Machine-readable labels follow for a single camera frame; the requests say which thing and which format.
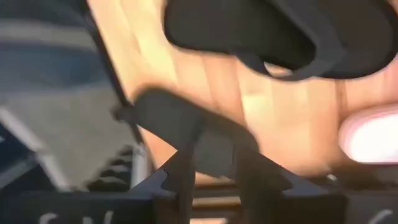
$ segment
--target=wooden surface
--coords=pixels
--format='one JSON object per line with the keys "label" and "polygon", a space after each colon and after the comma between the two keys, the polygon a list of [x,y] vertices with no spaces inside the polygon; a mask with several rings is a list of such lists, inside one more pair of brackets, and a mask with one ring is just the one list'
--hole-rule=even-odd
{"label": "wooden surface", "polygon": [[[346,160],[337,143],[345,117],[398,102],[398,60],[360,80],[282,83],[252,72],[234,57],[170,45],[162,31],[164,0],[89,3],[131,99],[150,85],[177,92],[247,126],[264,155],[301,175],[321,174]],[[157,166],[174,153],[143,133]],[[197,175],[199,184],[212,181]]]}

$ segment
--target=black strap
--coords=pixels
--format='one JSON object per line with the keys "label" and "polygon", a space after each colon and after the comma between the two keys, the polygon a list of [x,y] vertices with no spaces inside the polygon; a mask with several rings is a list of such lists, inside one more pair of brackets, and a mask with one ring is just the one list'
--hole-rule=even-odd
{"label": "black strap", "polygon": [[293,71],[291,75],[274,77],[267,71],[259,55],[233,49],[232,53],[242,63],[254,71],[277,80],[299,81],[314,76],[320,77],[341,60],[345,49],[336,30],[312,0],[277,0],[271,3],[284,12],[312,40],[316,48],[315,58],[308,65]]}

